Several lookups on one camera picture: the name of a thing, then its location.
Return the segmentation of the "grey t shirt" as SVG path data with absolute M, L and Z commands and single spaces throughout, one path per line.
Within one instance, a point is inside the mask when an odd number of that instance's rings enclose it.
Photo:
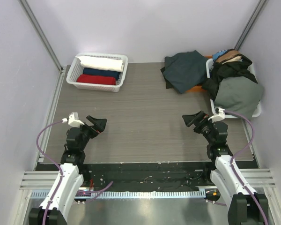
M 262 85 L 243 76 L 226 78 L 220 83 L 214 105 L 251 119 L 263 92 Z

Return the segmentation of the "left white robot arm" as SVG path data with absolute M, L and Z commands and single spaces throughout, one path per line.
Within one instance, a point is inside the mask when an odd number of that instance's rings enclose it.
M 39 207 L 30 210 L 30 225 L 66 225 L 79 188 L 90 183 L 90 172 L 84 164 L 84 149 L 90 139 L 105 130 L 107 119 L 96 119 L 90 115 L 86 119 L 91 125 L 79 120 L 78 114 L 73 112 L 58 121 L 70 126 L 60 163 L 50 160 L 59 173 L 44 201 Z

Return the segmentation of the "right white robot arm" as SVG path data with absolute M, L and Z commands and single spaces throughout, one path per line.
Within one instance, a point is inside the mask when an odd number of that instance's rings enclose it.
M 192 115 L 182 115 L 187 127 L 194 126 L 194 132 L 202 134 L 208 142 L 207 156 L 212 161 L 212 169 L 202 173 L 207 185 L 215 184 L 228 207 L 230 225 L 267 225 L 268 199 L 259 194 L 241 174 L 235 155 L 227 145 L 228 125 L 223 122 L 225 111 L 209 116 L 200 111 Z

